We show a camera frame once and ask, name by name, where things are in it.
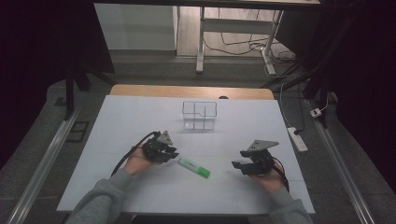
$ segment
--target green marker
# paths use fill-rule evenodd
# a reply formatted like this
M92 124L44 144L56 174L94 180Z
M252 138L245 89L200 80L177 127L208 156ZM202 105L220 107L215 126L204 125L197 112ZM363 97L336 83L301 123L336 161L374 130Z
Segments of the green marker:
M178 159L178 164L186 167L187 169L195 172L198 175L203 176L204 178L208 178L210 176L210 171L206 170L204 167L190 161L184 157Z

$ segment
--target gray sleeve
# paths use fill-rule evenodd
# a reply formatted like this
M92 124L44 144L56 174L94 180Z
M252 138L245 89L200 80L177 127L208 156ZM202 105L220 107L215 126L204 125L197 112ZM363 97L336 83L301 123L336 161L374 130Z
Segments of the gray sleeve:
M286 188L279 189L269 196L272 203L269 216L274 224L314 223L306 212L302 201L291 198Z
M99 180L76 205L68 224L110 223L121 212L125 190L134 178L124 170L118 170L110 179Z

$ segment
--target power strip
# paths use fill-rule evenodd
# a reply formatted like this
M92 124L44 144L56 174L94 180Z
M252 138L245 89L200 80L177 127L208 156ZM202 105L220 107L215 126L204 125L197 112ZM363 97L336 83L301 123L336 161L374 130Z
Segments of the power strip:
M297 147L299 152L306 152L308 148L306 147L303 138L299 134L295 134L296 128L288 128L288 132L291 140L293 140L294 145Z

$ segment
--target white tabletop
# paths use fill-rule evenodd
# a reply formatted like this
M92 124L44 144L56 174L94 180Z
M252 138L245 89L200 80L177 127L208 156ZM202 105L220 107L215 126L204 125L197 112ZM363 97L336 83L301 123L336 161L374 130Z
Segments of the white tabletop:
M217 102L214 130L183 129L184 101ZM81 154L58 211L72 211L101 178L109 178L120 158L148 133L168 131L173 147L211 172L205 179L177 160L150 168L128 190L123 211L136 214L261 215L268 197L231 161L258 140L285 166L290 194L315 213L285 123L275 100L208 100L142 96L107 96Z

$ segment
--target black cloth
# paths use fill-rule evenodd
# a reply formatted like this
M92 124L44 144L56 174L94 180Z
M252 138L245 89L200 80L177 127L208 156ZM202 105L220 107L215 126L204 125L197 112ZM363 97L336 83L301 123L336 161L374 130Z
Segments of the black cloth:
M336 114L396 191L396 14L391 3L367 1L332 57Z
M93 3L1 1L1 167L46 103L48 87L83 63L113 72Z

